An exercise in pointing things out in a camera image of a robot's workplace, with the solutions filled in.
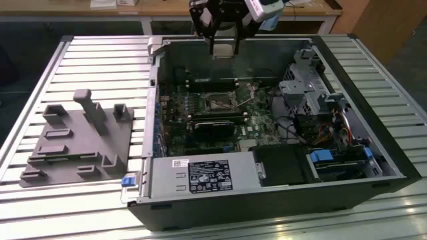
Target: aluminum extrusion table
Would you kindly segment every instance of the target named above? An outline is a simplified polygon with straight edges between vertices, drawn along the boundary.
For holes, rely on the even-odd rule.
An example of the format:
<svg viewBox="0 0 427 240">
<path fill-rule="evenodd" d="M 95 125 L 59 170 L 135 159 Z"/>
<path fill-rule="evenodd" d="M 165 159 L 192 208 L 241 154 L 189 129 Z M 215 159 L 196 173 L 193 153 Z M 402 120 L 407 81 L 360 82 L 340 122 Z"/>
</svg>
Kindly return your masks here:
<svg viewBox="0 0 427 240">
<path fill-rule="evenodd" d="M 420 239 L 427 235 L 427 114 L 358 39 L 323 40 L 412 161 L 423 179 L 376 196 L 351 210 L 151 232 L 127 210 L 137 189 L 120 180 L 21 188 L 25 169 L 44 127 L 41 112 L 72 102 L 75 89 L 92 89 L 103 108 L 135 109 L 128 172 L 141 169 L 149 36 L 64 37 L 0 150 L 0 239 Z M 331 85 L 340 87 L 332 75 Z"/>
</svg>

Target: blue latch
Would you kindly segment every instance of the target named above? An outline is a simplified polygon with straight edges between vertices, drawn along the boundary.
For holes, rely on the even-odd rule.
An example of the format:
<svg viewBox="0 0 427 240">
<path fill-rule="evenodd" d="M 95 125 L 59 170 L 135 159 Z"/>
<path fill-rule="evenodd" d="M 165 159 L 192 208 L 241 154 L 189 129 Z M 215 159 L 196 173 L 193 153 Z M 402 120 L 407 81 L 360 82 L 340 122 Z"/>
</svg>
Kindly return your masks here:
<svg viewBox="0 0 427 240">
<path fill-rule="evenodd" d="M 368 159 L 374 157 L 372 151 L 368 147 L 363 148 L 363 151 Z"/>
<path fill-rule="evenodd" d="M 125 176 L 121 178 L 121 187 L 133 187 L 136 182 L 135 176 Z"/>
<path fill-rule="evenodd" d="M 332 161 L 332 153 L 329 150 L 315 150 L 312 153 L 309 153 L 311 161 L 315 162 L 323 162 L 323 161 Z"/>
</svg>

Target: warning label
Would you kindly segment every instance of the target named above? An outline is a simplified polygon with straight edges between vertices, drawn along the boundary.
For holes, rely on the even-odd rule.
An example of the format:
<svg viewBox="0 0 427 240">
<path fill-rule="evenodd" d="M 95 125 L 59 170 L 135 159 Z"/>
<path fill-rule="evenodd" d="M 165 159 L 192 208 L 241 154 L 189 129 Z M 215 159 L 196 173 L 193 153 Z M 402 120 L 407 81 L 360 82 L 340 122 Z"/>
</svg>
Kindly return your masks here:
<svg viewBox="0 0 427 240">
<path fill-rule="evenodd" d="M 188 181 L 192 194 L 232 190 L 228 160 L 189 162 Z"/>
</svg>

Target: metal bracket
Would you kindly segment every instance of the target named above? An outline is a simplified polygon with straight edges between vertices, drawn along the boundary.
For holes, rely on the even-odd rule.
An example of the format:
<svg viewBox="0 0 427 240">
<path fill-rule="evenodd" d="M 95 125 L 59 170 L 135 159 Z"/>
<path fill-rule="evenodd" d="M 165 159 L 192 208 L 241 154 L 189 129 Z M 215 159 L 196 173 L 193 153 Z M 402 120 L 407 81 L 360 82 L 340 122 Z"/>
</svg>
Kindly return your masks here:
<svg viewBox="0 0 427 240">
<path fill-rule="evenodd" d="M 147 43 L 148 55 L 153 56 L 155 52 L 161 48 L 161 46 L 163 46 L 163 37 L 161 36 L 149 37 L 148 43 Z"/>
<path fill-rule="evenodd" d="M 157 66 L 151 66 L 149 69 L 149 87 L 155 88 L 157 86 L 157 71 L 159 67 Z"/>
<path fill-rule="evenodd" d="M 155 113 L 156 112 L 156 88 L 148 88 L 147 94 L 147 115 L 144 128 L 144 142 L 141 145 L 141 157 L 153 156 L 153 134 L 155 134 Z"/>
</svg>

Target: wooden desk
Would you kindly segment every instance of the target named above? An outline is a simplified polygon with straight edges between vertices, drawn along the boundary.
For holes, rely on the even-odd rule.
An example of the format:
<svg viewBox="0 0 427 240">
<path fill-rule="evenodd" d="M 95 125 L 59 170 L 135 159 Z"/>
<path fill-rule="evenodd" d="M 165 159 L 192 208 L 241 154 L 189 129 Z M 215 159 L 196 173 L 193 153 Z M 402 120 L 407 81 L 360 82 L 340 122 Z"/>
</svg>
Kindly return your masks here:
<svg viewBox="0 0 427 240">
<path fill-rule="evenodd" d="M 189 21 L 188 0 L 139 0 L 136 6 L 91 10 L 89 0 L 0 0 L 0 22 L 85 22 L 139 21 L 143 34 L 152 35 L 152 21 Z M 287 7 L 280 21 L 320 21 L 319 34 L 331 31 L 340 9 L 332 9 L 325 0 Z"/>
</svg>

